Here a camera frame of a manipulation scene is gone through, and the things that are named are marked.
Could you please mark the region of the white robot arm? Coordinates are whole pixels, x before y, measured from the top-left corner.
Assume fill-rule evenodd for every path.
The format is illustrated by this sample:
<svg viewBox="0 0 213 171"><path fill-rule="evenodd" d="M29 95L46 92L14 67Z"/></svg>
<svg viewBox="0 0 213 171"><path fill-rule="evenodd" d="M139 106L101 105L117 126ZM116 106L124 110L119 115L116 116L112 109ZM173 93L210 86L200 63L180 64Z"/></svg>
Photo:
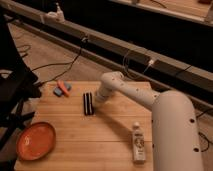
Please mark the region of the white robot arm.
<svg viewBox="0 0 213 171"><path fill-rule="evenodd" d="M108 72L100 78L95 106L115 91L152 112L154 171L204 171L195 109L185 94L140 89L126 83L121 72Z"/></svg>

